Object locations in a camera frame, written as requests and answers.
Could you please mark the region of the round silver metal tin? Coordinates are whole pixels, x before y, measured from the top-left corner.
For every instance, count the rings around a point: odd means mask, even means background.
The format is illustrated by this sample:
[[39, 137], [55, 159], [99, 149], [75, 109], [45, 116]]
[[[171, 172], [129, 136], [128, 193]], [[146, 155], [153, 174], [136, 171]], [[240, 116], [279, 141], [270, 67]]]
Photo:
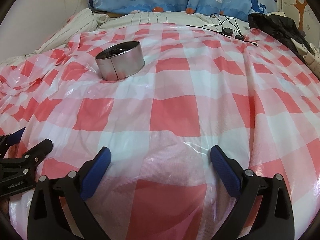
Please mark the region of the round silver metal tin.
[[145, 65], [139, 41], [127, 41], [100, 52], [95, 60], [106, 81], [118, 81], [139, 72]]

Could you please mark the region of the white striped bed quilt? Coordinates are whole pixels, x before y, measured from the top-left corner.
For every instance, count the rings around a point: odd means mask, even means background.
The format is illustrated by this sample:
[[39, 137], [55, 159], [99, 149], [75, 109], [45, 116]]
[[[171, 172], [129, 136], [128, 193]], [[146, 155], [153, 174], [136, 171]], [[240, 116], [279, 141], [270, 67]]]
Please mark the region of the white striped bed quilt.
[[61, 48], [76, 34], [107, 30], [111, 28], [122, 28], [128, 25], [137, 25], [144, 23], [174, 23], [178, 25], [192, 25], [202, 27], [209, 25], [212, 30], [221, 30], [222, 28], [240, 29], [244, 35], [249, 24], [237, 18], [223, 15], [214, 15], [212, 17], [203, 14], [187, 14], [185, 12], [135, 12], [124, 16], [116, 17], [108, 13], [93, 13], [90, 9], [83, 9], [72, 16], [65, 26], [51, 36], [39, 48], [32, 49], [30, 53], [20, 54], [6, 59], [1, 59], [1, 67], [9, 65], [18, 65], [30, 56], [40, 54], [55, 48]]

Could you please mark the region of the red white checkered plastic sheet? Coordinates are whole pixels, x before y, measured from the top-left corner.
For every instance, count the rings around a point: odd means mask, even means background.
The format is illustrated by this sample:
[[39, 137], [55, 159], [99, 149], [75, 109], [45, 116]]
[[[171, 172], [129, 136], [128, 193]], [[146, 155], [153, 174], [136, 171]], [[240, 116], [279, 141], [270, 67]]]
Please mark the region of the red white checkered plastic sheet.
[[[140, 42], [144, 67], [104, 80], [95, 57], [127, 41]], [[54, 144], [38, 176], [111, 150], [87, 202], [111, 239], [212, 238], [234, 205], [214, 145], [259, 176], [283, 175], [296, 237], [319, 210], [319, 80], [259, 30], [244, 41], [166, 23], [75, 35], [1, 67], [1, 132], [22, 128], [18, 154]]]

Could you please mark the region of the black jacket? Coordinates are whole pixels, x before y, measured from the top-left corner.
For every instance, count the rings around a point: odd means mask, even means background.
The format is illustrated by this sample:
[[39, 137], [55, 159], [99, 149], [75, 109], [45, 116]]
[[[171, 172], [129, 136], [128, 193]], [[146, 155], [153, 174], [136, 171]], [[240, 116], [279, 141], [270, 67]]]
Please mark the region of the black jacket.
[[255, 12], [248, 15], [248, 22], [250, 28], [260, 29], [275, 38], [294, 52], [303, 62], [305, 61], [300, 53], [307, 52], [315, 56], [315, 51], [305, 39], [302, 31], [298, 30], [293, 19], [286, 16], [265, 15]]

